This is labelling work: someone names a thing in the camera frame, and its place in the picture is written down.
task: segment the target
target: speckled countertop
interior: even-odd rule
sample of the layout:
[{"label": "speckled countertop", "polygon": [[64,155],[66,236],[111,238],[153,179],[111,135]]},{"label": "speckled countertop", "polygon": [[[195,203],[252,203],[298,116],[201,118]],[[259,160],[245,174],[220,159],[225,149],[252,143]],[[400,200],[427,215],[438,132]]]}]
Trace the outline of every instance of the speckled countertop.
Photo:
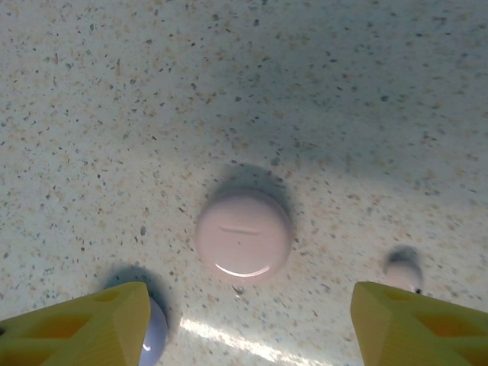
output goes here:
[{"label": "speckled countertop", "polygon": [[[169,317],[161,364],[355,366],[352,287],[397,246],[427,294],[488,311],[487,12],[0,0],[0,318],[142,279]],[[236,296],[195,218],[266,179],[294,250]]]}]

